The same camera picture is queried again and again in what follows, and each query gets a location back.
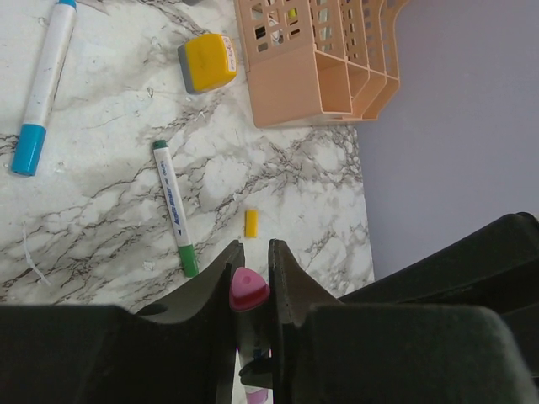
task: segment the yellow eraser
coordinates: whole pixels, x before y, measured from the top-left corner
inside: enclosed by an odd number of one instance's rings
[[[256,238],[259,234],[259,212],[257,210],[245,211],[245,237]]]
[[[236,51],[225,35],[204,34],[190,40],[180,46],[179,61],[189,93],[222,87],[237,75]]]

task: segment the blue marker end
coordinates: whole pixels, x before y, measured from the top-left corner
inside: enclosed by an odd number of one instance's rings
[[[59,0],[58,4],[67,4],[75,9],[77,9],[77,2],[75,0]]]
[[[46,133],[47,129],[40,125],[24,124],[22,126],[11,171],[26,177],[35,175]]]

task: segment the gray wall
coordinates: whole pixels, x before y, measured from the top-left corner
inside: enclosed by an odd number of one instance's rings
[[[410,0],[402,85],[358,125],[376,278],[539,212],[539,1]]]

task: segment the plastic basket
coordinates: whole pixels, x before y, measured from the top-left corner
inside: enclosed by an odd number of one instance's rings
[[[235,0],[254,123],[376,120],[399,87],[408,0]]]

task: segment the white marble surface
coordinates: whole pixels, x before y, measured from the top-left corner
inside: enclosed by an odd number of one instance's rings
[[[38,174],[9,173],[53,4],[0,7],[0,301],[137,310],[186,281],[152,158],[160,138],[202,268],[237,238],[265,273],[280,238],[334,295],[372,281],[355,131],[254,128],[242,70],[220,90],[184,91],[177,47],[208,31],[236,40],[231,0],[81,0]],[[248,208],[260,212],[253,240]],[[23,226],[51,286],[29,269]]]

